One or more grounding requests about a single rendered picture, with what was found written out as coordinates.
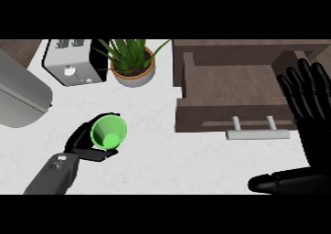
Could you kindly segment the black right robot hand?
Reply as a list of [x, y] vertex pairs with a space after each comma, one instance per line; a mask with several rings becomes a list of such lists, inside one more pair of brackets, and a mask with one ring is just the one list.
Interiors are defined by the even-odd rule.
[[331, 78], [320, 62], [299, 59], [299, 69], [277, 80], [292, 107], [309, 167], [259, 175], [253, 192], [271, 195], [331, 195]]

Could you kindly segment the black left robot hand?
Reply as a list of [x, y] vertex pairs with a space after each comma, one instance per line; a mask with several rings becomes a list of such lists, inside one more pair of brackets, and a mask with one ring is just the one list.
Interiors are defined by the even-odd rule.
[[79, 154], [79, 158], [94, 162], [103, 162], [119, 153], [117, 149], [103, 150], [94, 148], [91, 130], [95, 122], [107, 115], [119, 116], [119, 113], [110, 112], [100, 114], [89, 122], [85, 122], [77, 128], [66, 144], [66, 153]]

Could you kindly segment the green cup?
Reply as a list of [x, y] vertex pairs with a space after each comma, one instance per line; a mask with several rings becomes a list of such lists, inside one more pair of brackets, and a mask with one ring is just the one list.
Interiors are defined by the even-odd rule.
[[101, 149], [117, 149], [126, 135], [128, 123], [117, 115], [105, 115], [92, 125], [91, 139]]

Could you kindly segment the brown wooden drawer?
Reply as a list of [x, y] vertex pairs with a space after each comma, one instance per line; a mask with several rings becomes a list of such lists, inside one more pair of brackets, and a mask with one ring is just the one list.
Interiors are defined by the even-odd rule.
[[176, 131], [224, 132], [234, 128], [234, 117], [247, 130], [265, 130], [269, 116], [278, 128], [293, 130], [294, 117], [277, 76], [306, 56], [303, 51], [287, 51], [271, 65], [200, 66], [187, 52]]

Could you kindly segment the silver toaster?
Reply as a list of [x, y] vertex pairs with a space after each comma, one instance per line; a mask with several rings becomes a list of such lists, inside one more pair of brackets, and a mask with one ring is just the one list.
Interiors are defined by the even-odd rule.
[[98, 39], [51, 39], [42, 66], [70, 87], [107, 81], [108, 57]]

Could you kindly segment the potted green plant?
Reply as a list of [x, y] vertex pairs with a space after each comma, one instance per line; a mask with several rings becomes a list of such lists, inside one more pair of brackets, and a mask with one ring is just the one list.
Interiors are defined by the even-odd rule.
[[104, 50], [97, 51], [105, 55], [111, 61], [111, 67], [119, 83], [138, 88], [150, 83], [156, 75], [156, 56], [169, 44], [170, 39], [163, 45], [151, 50], [145, 39], [100, 39]]

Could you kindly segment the brown wooden cabinet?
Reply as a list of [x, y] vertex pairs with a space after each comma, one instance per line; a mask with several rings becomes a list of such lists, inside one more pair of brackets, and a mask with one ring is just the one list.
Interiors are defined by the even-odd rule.
[[286, 51], [303, 51], [314, 60], [330, 46], [331, 39], [175, 39], [173, 86], [182, 86], [185, 52], [200, 66], [271, 65]]

